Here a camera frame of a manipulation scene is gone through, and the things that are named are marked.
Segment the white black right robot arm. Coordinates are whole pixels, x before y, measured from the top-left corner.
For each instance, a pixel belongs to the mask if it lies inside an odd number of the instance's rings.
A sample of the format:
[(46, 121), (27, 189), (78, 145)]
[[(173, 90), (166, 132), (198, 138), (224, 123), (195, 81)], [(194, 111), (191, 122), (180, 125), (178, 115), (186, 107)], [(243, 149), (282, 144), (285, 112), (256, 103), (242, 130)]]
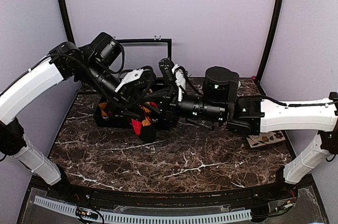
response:
[(205, 72), (201, 91), (185, 93), (189, 84), (186, 70), (168, 61), (159, 63), (169, 89), (156, 92), (162, 120), (179, 118), (218, 123), (228, 130), (244, 135), (259, 135), (277, 130), (316, 130), (310, 144), (293, 161), (280, 168), (277, 182), (269, 194), (280, 200), (308, 172), (327, 157), (337, 154), (337, 93), (313, 101), (278, 101), (268, 96), (237, 95), (239, 75), (223, 67), (210, 67)]

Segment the black argyle orange red sock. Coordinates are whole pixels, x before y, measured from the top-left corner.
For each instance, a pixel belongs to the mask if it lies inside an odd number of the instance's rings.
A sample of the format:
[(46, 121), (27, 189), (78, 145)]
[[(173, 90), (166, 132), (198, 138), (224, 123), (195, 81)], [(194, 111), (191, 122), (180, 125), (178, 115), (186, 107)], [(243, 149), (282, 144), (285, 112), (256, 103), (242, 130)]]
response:
[(138, 106), (135, 113), (140, 115), (137, 119), (131, 119), (135, 134), (144, 143), (154, 142), (156, 140), (156, 128), (151, 118), (152, 111), (145, 106)]

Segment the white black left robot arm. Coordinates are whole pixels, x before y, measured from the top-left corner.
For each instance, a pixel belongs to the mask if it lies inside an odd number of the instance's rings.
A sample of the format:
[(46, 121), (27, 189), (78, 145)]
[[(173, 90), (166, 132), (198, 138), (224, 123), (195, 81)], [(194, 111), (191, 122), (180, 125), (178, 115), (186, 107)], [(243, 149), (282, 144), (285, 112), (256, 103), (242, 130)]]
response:
[(60, 166), (50, 161), (25, 136), (17, 116), (35, 99), (63, 81), (73, 78), (92, 86), (118, 113), (142, 121), (145, 96), (154, 80), (151, 66), (128, 71), (118, 80), (110, 66), (124, 47), (101, 32), (91, 43), (77, 47), (63, 42), (1, 92), (1, 153), (12, 156), (41, 177), (63, 201), (74, 197), (74, 188)]

